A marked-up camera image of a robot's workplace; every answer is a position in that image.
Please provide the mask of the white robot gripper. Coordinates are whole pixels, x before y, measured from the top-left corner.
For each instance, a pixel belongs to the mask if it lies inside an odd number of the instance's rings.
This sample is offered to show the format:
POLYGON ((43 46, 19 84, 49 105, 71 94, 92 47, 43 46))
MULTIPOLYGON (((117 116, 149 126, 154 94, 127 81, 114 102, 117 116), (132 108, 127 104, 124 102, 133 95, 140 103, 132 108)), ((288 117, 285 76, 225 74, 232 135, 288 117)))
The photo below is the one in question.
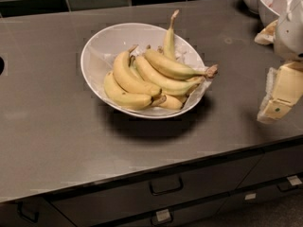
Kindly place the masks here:
POLYGON ((266 96, 257 120, 270 124, 284 117, 303 97, 303 0, 292 0, 278 20, 266 26, 254 39, 257 44, 274 43, 275 53, 288 61, 271 67, 266 78, 266 96))

